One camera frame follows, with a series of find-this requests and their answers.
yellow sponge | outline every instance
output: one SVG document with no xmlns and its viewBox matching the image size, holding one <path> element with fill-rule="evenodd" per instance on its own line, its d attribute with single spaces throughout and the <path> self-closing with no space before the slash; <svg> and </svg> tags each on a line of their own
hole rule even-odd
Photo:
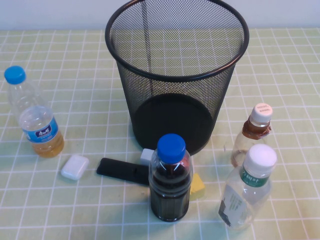
<svg viewBox="0 0 320 240">
<path fill-rule="evenodd" d="M 201 180 L 198 173 L 193 175 L 193 179 L 191 182 L 191 189 L 190 189 L 190 201 L 194 201 L 198 198 L 201 198 L 205 195 L 205 184 Z"/>
</svg>

table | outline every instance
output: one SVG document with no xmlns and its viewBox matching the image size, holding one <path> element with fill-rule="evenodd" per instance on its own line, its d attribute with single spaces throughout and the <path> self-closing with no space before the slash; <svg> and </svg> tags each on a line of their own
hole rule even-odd
<svg viewBox="0 0 320 240">
<path fill-rule="evenodd" d="M 95 173 L 102 157 L 138 163 L 117 65 L 103 30 L 0 31 L 0 74 L 26 69 L 53 108 L 65 147 L 37 157 L 7 104 L 0 80 L 1 240 L 320 239 L 320 29 L 250 29 L 211 139 L 193 156 L 205 183 L 177 223 L 153 215 L 145 186 Z M 273 107 L 268 144 L 278 155 L 271 197 L 254 224 L 228 230 L 217 217 L 233 169 L 230 152 L 253 106 Z M 90 160 L 80 181 L 59 171 L 71 154 Z"/>
</svg>

trash can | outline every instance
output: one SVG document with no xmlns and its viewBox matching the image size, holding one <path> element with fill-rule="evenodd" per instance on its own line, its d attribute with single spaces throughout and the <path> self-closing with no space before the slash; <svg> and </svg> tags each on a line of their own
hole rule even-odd
<svg viewBox="0 0 320 240">
<path fill-rule="evenodd" d="M 143 148 L 175 133 L 190 154 L 210 139 L 249 30 L 220 0 L 133 0 L 105 29 Z"/>
</svg>

plastic bottle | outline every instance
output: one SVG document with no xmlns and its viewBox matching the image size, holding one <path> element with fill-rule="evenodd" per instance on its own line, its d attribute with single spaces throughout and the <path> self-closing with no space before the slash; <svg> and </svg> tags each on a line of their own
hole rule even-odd
<svg viewBox="0 0 320 240">
<path fill-rule="evenodd" d="M 242 131 L 237 135 L 231 155 L 231 164 L 241 166 L 246 154 L 255 144 L 266 144 L 266 136 L 270 133 L 272 107 L 266 103 L 254 106 L 248 120 L 243 124 Z"/>
<path fill-rule="evenodd" d="M 162 221 L 174 222 L 188 211 L 193 177 L 186 143 L 176 134 L 166 134 L 157 143 L 149 165 L 151 209 Z"/>
<path fill-rule="evenodd" d="M 64 148 L 64 138 L 58 129 L 52 109 L 41 97 L 37 87 L 26 80 L 20 66 L 11 66 L 4 72 L 9 83 L 8 101 L 13 114 L 33 150 L 43 158 L 52 158 Z"/>
<path fill-rule="evenodd" d="M 269 176 L 276 162 L 277 154 L 271 147 L 256 144 L 243 165 L 229 174 L 218 213 L 231 229 L 244 229 L 252 223 L 270 195 Z"/>
</svg>

green bottle label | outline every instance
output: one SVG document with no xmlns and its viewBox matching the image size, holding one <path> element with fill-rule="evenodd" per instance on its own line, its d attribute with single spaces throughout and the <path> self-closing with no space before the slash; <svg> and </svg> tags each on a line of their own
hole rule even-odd
<svg viewBox="0 0 320 240">
<path fill-rule="evenodd" d="M 251 176 L 245 169 L 245 167 L 242 165 L 240 169 L 240 178 L 242 181 L 247 184 L 250 187 L 259 188 L 266 184 L 269 177 L 265 178 L 257 178 L 254 176 Z"/>
</svg>

